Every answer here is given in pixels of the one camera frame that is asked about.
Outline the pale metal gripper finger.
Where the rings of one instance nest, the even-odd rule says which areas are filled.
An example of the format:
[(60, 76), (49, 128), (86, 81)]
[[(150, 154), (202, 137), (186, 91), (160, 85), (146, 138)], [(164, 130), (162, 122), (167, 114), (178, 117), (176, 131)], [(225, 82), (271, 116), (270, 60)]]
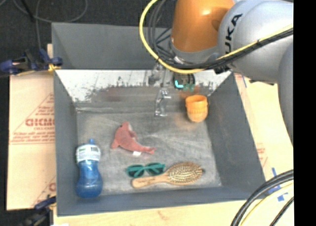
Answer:
[(162, 114), (161, 101), (162, 101), (162, 90), (160, 89), (155, 99), (155, 116), (161, 116)]
[(161, 97), (160, 97), (160, 116), (161, 117), (167, 116), (167, 114), (166, 114), (166, 106), (167, 106), (168, 101), (171, 98), (172, 97), (169, 95), (168, 90), (166, 90), (166, 89), (162, 89), (161, 90)]

